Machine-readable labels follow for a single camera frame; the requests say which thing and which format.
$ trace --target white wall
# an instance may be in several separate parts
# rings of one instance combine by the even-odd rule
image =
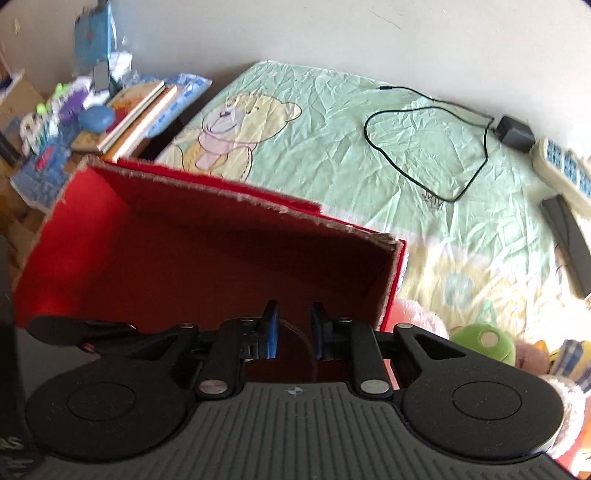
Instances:
[[[67,79],[90,0],[12,0],[5,57],[38,88]],[[114,0],[142,72],[217,81],[257,60],[328,67],[527,120],[591,154],[591,8],[581,0]],[[17,18],[18,36],[12,32]]]

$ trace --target bed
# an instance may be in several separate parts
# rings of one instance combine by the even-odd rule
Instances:
[[[435,200],[363,136],[376,111],[432,102],[381,84],[260,62],[196,115],[157,163],[312,200],[327,215],[406,239],[399,295],[436,312],[449,329],[489,322],[515,338],[543,339],[550,350],[566,338],[591,339],[587,304],[572,293],[538,207],[554,192],[531,160],[489,134],[489,161],[471,188],[457,203]],[[442,111],[382,115],[368,132],[442,196],[461,190],[483,161],[483,128]]]

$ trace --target pink plush toy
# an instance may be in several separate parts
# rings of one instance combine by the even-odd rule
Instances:
[[[535,345],[518,341],[515,343],[515,366],[532,375],[545,375],[550,370],[550,354],[544,342]]]
[[[388,325],[396,325],[398,323],[412,323],[417,327],[439,335],[440,337],[449,340],[449,333],[443,323],[443,320],[421,307],[421,304],[414,300],[396,300],[390,310],[391,319]]]

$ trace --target red box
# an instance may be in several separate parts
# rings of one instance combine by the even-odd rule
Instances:
[[[152,164],[90,159],[39,233],[15,314],[21,327],[56,314],[142,332],[185,322],[210,330],[258,316],[275,299],[285,327],[279,362],[259,375],[305,381],[316,368],[302,339],[311,338],[312,302],[333,317],[385,327],[404,257],[403,241],[325,217],[313,203]],[[341,374],[323,366],[318,380]]]

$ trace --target cardboard edge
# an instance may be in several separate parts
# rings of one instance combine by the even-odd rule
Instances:
[[[185,189],[192,189],[192,190],[202,190],[207,191],[211,194],[216,194],[220,196],[224,196],[227,198],[235,199],[239,202],[249,202],[252,205],[262,206],[264,208],[269,208],[276,210],[281,214],[288,214],[295,218],[305,219],[307,221],[313,222],[316,225],[324,225],[328,228],[334,228],[338,231],[347,233],[349,235],[356,235],[364,239],[365,241],[369,241],[374,245],[378,246],[379,248],[386,250],[391,258],[392,262],[388,266],[389,273],[388,273],[388,280],[387,280],[387,287],[384,291],[384,295],[381,298],[380,304],[381,308],[378,312],[378,317],[373,322],[374,328],[376,330],[380,330],[382,325],[385,324],[385,320],[387,318],[388,312],[391,309],[391,306],[394,302],[397,290],[398,290],[398,283],[401,276],[401,267],[404,263],[404,252],[406,251],[406,242],[396,238],[389,233],[379,233],[375,232],[357,225],[353,225],[351,223],[344,222],[342,220],[334,219],[332,217],[328,217],[320,212],[319,215],[311,214],[306,211],[294,209],[288,207],[286,205],[282,205],[280,203],[275,203],[267,199],[258,198],[254,195],[255,192],[260,191],[261,193],[272,193],[267,189],[260,189],[258,187],[251,187],[248,186],[250,189],[253,190],[253,194],[248,193],[237,193],[232,192],[229,190],[223,190],[220,187],[215,186],[208,186],[200,183],[194,183],[187,180],[179,180],[175,178],[169,178],[163,175],[154,174],[154,173],[147,173],[142,170],[136,170],[133,166],[122,166],[120,164],[114,164],[111,162],[103,161],[99,157],[89,155],[87,158],[86,165],[91,168],[102,169],[106,171],[110,171],[113,173],[117,173],[122,176],[128,177],[139,177],[146,180],[157,181],[164,184],[175,185]],[[293,197],[285,194],[278,194],[278,199],[285,199],[289,202]]]
[[[56,207],[61,204],[61,203],[65,203],[66,200],[63,198],[64,195],[66,194],[66,190],[68,188],[68,185],[70,184],[70,182],[72,180],[74,180],[74,178],[80,174],[83,173],[84,171],[87,170],[87,157],[84,157],[79,165],[78,168],[68,177],[68,179],[66,180],[66,182],[64,183],[64,186],[61,188],[60,193],[57,195],[56,197],[56,201],[53,203],[53,205],[51,206],[51,208],[47,211],[45,218],[43,219],[41,226],[39,227],[39,230],[37,231],[37,233],[35,234],[35,237],[33,238],[33,241],[31,242],[31,249],[29,251],[29,254],[25,257],[25,259],[22,262],[22,266],[21,269],[19,271],[19,273],[17,274],[17,276],[14,279],[13,282],[13,290],[16,290],[18,287],[18,283],[21,280],[22,274],[25,271],[29,258],[31,257],[31,255],[33,254],[33,252],[35,251],[37,245],[39,244],[39,242],[41,241],[41,236],[43,235],[43,230],[45,228],[45,225],[51,220],[51,218],[53,217],[53,212],[55,211]]]
[[[293,210],[311,213],[312,215],[321,215],[322,206],[311,200],[306,200],[284,193],[268,190],[262,187],[256,187],[246,184],[242,181],[226,180],[219,177],[212,177],[210,175],[195,175],[184,170],[177,170],[166,165],[159,165],[145,160],[136,158],[120,158],[117,165],[122,168],[127,168],[135,171],[143,171],[152,175],[160,177],[168,177],[174,180],[188,181],[189,183],[201,184],[204,186],[232,190],[234,193],[247,193],[260,198],[275,198],[281,199],[282,203]]]

